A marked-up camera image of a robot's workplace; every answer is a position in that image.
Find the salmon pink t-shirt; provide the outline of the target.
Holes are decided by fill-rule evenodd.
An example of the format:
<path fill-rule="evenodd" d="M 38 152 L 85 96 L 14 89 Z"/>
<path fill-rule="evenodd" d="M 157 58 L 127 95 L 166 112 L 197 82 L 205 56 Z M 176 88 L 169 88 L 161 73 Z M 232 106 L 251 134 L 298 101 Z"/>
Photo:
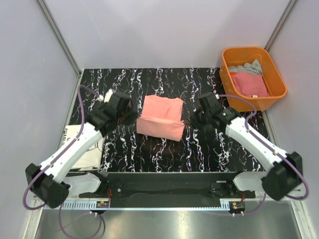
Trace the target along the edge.
<path fill-rule="evenodd" d="M 138 134 L 181 141 L 185 124 L 181 120 L 183 100 L 155 95 L 145 96 L 141 116 L 137 119 Z"/>

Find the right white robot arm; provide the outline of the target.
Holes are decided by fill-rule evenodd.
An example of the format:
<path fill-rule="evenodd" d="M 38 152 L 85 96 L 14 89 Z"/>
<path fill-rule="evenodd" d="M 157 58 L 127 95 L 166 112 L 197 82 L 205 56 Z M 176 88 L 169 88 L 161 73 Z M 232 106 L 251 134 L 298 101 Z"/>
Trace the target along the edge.
<path fill-rule="evenodd" d="M 226 185 L 231 197 L 244 191 L 264 192 L 273 200 L 283 197 L 303 200 L 309 195 L 309 186 L 303 176 L 303 160 L 296 153 L 287 153 L 268 141 L 248 123 L 256 111 L 244 118 L 232 107 L 224 108 L 219 102 L 222 95 L 212 92 L 201 95 L 200 107 L 189 118 L 195 129 L 209 125 L 240 143 L 262 165 L 263 172 L 240 172 Z"/>

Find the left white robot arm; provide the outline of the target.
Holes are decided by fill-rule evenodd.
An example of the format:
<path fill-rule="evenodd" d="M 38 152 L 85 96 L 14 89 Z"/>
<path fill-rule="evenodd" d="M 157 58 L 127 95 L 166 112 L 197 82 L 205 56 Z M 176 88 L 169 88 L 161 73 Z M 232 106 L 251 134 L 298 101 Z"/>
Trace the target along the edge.
<path fill-rule="evenodd" d="M 93 193 L 96 197 L 103 197 L 107 193 L 108 185 L 97 174 L 67 175 L 94 144 L 118 125 L 132 124 L 137 119 L 138 114 L 133 110 L 130 96 L 110 90 L 106 97 L 107 102 L 82 118 L 78 133 L 50 158 L 38 166 L 33 163 L 27 166 L 26 190 L 35 194 L 48 207 L 59 207 L 69 196 Z"/>

